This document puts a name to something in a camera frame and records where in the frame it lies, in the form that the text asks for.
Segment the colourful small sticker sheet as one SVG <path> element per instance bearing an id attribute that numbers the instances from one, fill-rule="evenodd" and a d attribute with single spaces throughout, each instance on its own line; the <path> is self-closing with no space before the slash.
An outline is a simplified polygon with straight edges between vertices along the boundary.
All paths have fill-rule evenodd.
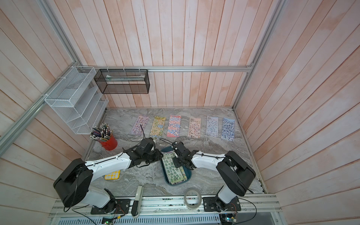
<path id="1" fill-rule="evenodd" d="M 159 116 L 154 117 L 154 121 L 150 131 L 151 138 L 153 139 L 161 138 L 164 130 L 165 121 L 166 121 L 166 117 L 159 117 Z"/>

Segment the green sticker sheet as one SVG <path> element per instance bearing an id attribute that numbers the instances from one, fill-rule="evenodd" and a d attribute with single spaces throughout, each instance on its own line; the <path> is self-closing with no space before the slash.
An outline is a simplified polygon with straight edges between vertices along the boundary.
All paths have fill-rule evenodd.
<path id="1" fill-rule="evenodd" d="M 164 152 L 162 157 L 166 177 L 171 185 L 179 184 L 188 180 L 183 167 L 175 167 L 173 162 L 174 157 L 174 151 Z"/>

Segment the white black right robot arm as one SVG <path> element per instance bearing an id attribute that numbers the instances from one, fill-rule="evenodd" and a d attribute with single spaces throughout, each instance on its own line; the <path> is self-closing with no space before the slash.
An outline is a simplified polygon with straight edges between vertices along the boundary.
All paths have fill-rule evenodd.
<path id="1" fill-rule="evenodd" d="M 176 167 L 185 166 L 189 170 L 204 168 L 217 171 L 225 185 L 212 201 L 219 210 L 224 211 L 233 199 L 245 196 L 256 177 L 254 169 L 236 152 L 226 154 L 207 154 L 201 151 L 190 151 L 182 142 L 172 143 L 176 156 L 173 158 Z"/>

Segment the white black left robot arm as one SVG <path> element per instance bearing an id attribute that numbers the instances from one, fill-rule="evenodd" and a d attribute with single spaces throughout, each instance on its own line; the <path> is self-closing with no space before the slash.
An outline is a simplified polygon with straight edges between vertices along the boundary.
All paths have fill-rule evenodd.
<path id="1" fill-rule="evenodd" d="M 117 201 L 106 188 L 92 187 L 91 183 L 107 174 L 132 167 L 140 167 L 160 161 L 163 157 L 156 148 L 155 141 L 149 137 L 122 153 L 107 158 L 83 161 L 73 160 L 62 174 L 55 180 L 53 187 L 65 208 L 71 208 L 79 203 L 95 206 L 106 214 L 115 211 Z"/>

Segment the pastel sticker sheet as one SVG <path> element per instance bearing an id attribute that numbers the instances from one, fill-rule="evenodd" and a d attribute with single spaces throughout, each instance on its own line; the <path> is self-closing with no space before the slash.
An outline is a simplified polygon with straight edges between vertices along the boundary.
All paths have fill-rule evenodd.
<path id="1" fill-rule="evenodd" d="M 188 128 L 187 136 L 196 139 L 201 137 L 201 118 L 189 119 L 189 128 Z"/>

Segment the light blue sticker sheet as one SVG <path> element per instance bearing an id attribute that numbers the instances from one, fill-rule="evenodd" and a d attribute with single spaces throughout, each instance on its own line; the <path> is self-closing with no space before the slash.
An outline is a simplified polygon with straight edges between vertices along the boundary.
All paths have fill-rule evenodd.
<path id="1" fill-rule="evenodd" d="M 218 117 L 207 116 L 206 135 L 218 137 Z"/>

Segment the clear tape roll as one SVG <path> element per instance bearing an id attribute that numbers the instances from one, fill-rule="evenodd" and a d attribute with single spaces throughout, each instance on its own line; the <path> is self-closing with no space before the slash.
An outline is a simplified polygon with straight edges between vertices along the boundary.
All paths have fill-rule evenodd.
<path id="1" fill-rule="evenodd" d="M 202 204 L 202 195 L 197 189 L 190 188 L 185 192 L 183 200 L 188 209 L 196 210 Z"/>

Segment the pink sticker sheet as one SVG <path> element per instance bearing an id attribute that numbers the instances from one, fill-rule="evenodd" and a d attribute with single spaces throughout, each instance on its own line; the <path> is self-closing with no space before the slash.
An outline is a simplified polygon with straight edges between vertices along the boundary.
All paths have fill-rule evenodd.
<path id="1" fill-rule="evenodd" d="M 142 136 L 143 129 L 146 127 L 148 121 L 149 121 L 148 116 L 139 115 L 130 131 L 130 134 L 134 136 Z"/>

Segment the black mesh wall basket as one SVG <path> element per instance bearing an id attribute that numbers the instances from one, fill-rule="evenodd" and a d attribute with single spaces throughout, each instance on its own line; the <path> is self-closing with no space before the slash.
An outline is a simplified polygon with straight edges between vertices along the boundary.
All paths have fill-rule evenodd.
<path id="1" fill-rule="evenodd" d="M 103 94 L 148 94 L 146 69 L 99 69 L 94 80 Z"/>

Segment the dark blue sticker sheet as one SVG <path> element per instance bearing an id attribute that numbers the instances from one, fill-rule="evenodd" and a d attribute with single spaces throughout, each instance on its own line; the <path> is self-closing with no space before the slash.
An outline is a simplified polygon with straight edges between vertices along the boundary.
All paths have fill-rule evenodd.
<path id="1" fill-rule="evenodd" d="M 221 139 L 234 142 L 235 120 L 223 118 Z"/>

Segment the teal storage box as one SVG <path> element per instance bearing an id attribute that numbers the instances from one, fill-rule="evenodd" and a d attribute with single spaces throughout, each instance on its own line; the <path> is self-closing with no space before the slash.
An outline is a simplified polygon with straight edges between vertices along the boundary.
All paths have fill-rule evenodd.
<path id="1" fill-rule="evenodd" d="M 172 150 L 172 148 L 169 146 L 169 147 L 166 147 L 166 148 L 162 149 L 162 150 L 161 150 L 161 153 L 163 154 L 164 152 L 171 152 L 171 151 L 173 151 L 173 150 Z M 168 178 L 166 177 L 166 173 L 165 173 L 165 169 L 164 169 L 164 165 L 163 165 L 162 159 L 161 159 L 161 166 L 162 166 L 162 169 L 163 169 L 163 173 L 164 173 L 164 177 L 165 177 L 166 183 L 169 184 L 169 185 L 171 185 L 171 184 L 169 183 L 169 181 L 168 181 Z M 183 167 L 183 169 L 184 169 L 185 174 L 186 174 L 186 176 L 187 176 L 187 181 L 189 181 L 190 178 L 191 178 L 191 176 L 192 176 L 192 173 L 191 173 L 191 171 L 188 170 L 186 167 Z"/>

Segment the red blue cat sticker sheet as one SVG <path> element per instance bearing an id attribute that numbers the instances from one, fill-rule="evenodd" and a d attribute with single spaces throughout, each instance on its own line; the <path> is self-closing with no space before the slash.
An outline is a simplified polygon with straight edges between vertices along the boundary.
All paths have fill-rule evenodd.
<path id="1" fill-rule="evenodd" d="M 167 137 L 179 137 L 181 127 L 181 116 L 171 115 L 169 118 Z"/>

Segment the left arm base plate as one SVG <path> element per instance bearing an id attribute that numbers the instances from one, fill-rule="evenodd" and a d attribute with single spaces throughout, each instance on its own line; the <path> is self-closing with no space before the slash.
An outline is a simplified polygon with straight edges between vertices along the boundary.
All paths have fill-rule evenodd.
<path id="1" fill-rule="evenodd" d="M 131 199 L 116 199 L 110 200 L 103 208 L 93 206 L 91 215 L 99 214 L 127 214 L 129 212 Z"/>

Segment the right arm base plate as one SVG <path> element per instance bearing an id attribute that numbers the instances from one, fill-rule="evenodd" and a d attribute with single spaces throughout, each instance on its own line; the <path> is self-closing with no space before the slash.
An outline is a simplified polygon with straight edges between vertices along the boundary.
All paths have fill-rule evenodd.
<path id="1" fill-rule="evenodd" d="M 230 203 L 221 201 L 217 196 L 204 197 L 202 199 L 203 208 L 205 212 L 239 212 L 241 206 L 238 197 L 231 200 Z"/>

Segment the grey stapler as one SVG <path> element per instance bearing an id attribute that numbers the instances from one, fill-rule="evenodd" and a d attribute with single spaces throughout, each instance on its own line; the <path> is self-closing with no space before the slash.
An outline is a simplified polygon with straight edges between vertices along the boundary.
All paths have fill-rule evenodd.
<path id="1" fill-rule="evenodd" d="M 137 191 L 136 191 L 136 196 L 134 198 L 132 209 L 131 209 L 131 215 L 133 218 L 139 217 L 142 197 L 143 197 L 143 186 L 138 186 Z"/>

